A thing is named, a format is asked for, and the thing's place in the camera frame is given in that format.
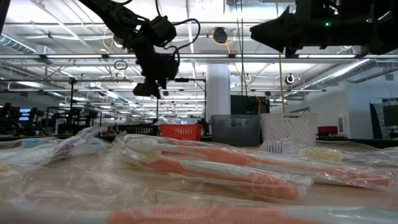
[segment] white pillar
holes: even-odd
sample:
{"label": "white pillar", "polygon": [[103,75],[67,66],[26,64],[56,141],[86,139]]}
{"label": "white pillar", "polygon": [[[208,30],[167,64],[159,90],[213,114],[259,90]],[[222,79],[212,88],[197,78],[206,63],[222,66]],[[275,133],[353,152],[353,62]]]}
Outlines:
{"label": "white pillar", "polygon": [[214,114],[231,114],[230,75],[228,64],[207,65],[207,120]]}

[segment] red basket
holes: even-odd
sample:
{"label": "red basket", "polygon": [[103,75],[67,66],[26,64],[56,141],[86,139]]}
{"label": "red basket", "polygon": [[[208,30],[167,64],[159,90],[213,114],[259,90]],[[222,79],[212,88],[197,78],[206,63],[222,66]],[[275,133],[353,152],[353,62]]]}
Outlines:
{"label": "red basket", "polygon": [[161,124],[159,126],[164,137],[200,141],[202,126],[199,124]]}

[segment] ceiling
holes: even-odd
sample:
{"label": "ceiling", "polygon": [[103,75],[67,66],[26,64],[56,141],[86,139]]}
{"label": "ceiling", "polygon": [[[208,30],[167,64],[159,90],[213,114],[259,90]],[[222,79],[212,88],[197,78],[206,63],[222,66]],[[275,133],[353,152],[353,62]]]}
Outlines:
{"label": "ceiling", "polygon": [[[78,0],[42,0],[42,6],[39,0],[18,0],[11,1],[9,12],[4,26],[4,34],[23,43],[32,49],[43,49],[46,46],[53,54],[125,54],[122,48],[113,44],[113,35],[103,24],[103,21]],[[159,0],[160,11],[167,15],[172,22],[183,21],[187,18],[196,18],[201,22],[201,31],[198,40],[191,46],[181,50],[182,54],[240,54],[240,44],[243,44],[244,54],[277,54],[277,52],[265,45],[250,39],[250,27],[260,22],[277,17],[277,7],[275,3],[262,4],[244,4],[243,12],[238,10],[236,13],[233,6],[226,6],[222,0]],[[281,1],[279,4],[279,14],[287,6],[294,10],[294,1]],[[133,0],[127,7],[134,13],[149,19],[154,18],[157,13],[155,10],[155,1]],[[243,28],[238,25],[237,18],[243,19]],[[216,44],[211,38],[211,33],[215,27],[224,27],[229,36],[229,49],[225,45]],[[177,27],[178,36],[172,44],[182,45],[190,41],[190,37],[198,32],[197,25],[184,24]],[[352,54],[356,47],[328,47],[320,50],[316,47],[307,47],[299,50],[298,54]],[[157,49],[158,52],[166,52],[164,49]],[[2,54],[19,54],[9,47],[0,45]],[[25,73],[18,72],[21,77],[29,76],[31,78],[53,78],[67,79],[75,77],[76,79],[100,79],[114,82],[102,83],[101,87],[106,89],[130,89],[134,88],[135,83],[143,81],[140,77],[141,69],[135,65],[133,60],[126,60],[129,68],[124,71],[113,71],[112,64],[115,60],[99,62],[99,60],[53,60],[53,64],[46,65],[37,63],[35,60],[8,60],[11,65],[24,69]],[[214,63],[214,60],[189,60],[181,63],[178,77],[188,78],[206,78],[206,65]],[[229,64],[231,75],[239,76],[241,73],[241,61],[223,61]],[[286,76],[293,74],[296,79],[296,85],[304,84],[317,75],[335,67],[339,62],[336,61],[308,61],[284,62],[282,64],[282,74]],[[279,61],[257,60],[255,62],[244,62],[244,69],[247,73],[247,85],[250,88],[274,88],[279,86]],[[116,80],[125,79],[130,82],[116,82]],[[76,88],[87,88],[87,83],[80,83]],[[58,83],[57,88],[69,88],[68,83]],[[176,89],[198,89],[197,83],[169,83],[169,88]],[[116,92],[119,96],[131,102],[141,102],[142,99],[136,98],[131,91]],[[85,93],[89,100],[110,101],[109,97],[99,97],[97,92]],[[168,98],[203,98],[202,91],[197,92],[170,92]],[[200,114],[201,106],[197,110],[184,111],[186,114]]]}

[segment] plastic packaging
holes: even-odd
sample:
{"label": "plastic packaging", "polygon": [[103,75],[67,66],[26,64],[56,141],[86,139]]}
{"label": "plastic packaging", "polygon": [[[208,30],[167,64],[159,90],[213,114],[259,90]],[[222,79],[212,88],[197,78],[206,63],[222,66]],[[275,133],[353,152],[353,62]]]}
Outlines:
{"label": "plastic packaging", "polygon": [[314,162],[341,163],[343,161],[343,153],[341,151],[308,146],[293,142],[291,139],[264,141],[259,150],[273,154],[286,154]]}
{"label": "plastic packaging", "polygon": [[41,144],[30,149],[0,151],[0,162],[24,166],[43,166],[49,162],[80,154],[92,154],[109,147],[105,142],[94,139],[101,128],[86,128],[76,136],[61,142]]}
{"label": "plastic packaging", "polygon": [[288,154],[316,162],[356,164],[374,167],[398,167],[398,147],[376,149],[348,141],[317,141],[316,147],[298,139],[264,141],[260,151]]}
{"label": "plastic packaging", "polygon": [[103,212],[68,211],[37,206],[24,200],[7,204],[0,211],[0,221],[7,223],[72,223],[72,224],[395,224],[395,210],[334,207],[136,207]]}
{"label": "plastic packaging", "polygon": [[[398,219],[396,210],[389,209],[270,205],[242,200],[248,197],[204,180],[190,180],[181,175],[137,172],[115,151],[64,159],[0,177],[0,223],[392,224]],[[343,195],[335,190],[327,194],[348,198],[355,190],[365,189],[344,190]],[[320,195],[319,205],[329,202],[325,196]],[[372,207],[387,207],[388,201],[383,199],[369,200]]]}
{"label": "plastic packaging", "polygon": [[127,135],[123,138],[126,146],[136,152],[146,154],[162,152],[180,154],[191,159],[247,166],[278,173],[298,174],[314,177],[316,182],[341,184],[378,190],[389,190],[396,182],[391,173],[378,172],[361,166],[334,165],[324,162],[312,162],[289,155],[277,155],[262,152],[245,152],[236,148],[211,146],[187,146],[187,143],[170,141],[160,137]]}
{"label": "plastic packaging", "polygon": [[153,145],[153,142],[155,140],[151,138],[128,140],[126,145],[121,146],[122,159],[157,172],[205,178],[208,183],[233,188],[268,200],[299,200],[312,185],[311,178],[233,164],[189,160],[182,157],[179,151],[169,151],[171,153],[167,154],[159,148],[159,150],[149,149],[147,146]]}

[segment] white plastic item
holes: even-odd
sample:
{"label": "white plastic item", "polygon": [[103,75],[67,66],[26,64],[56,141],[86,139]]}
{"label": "white plastic item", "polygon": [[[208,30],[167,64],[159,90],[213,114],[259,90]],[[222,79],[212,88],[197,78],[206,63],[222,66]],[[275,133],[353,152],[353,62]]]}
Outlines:
{"label": "white plastic item", "polygon": [[317,139],[317,114],[262,114],[261,127],[263,140],[296,138],[315,143]]}

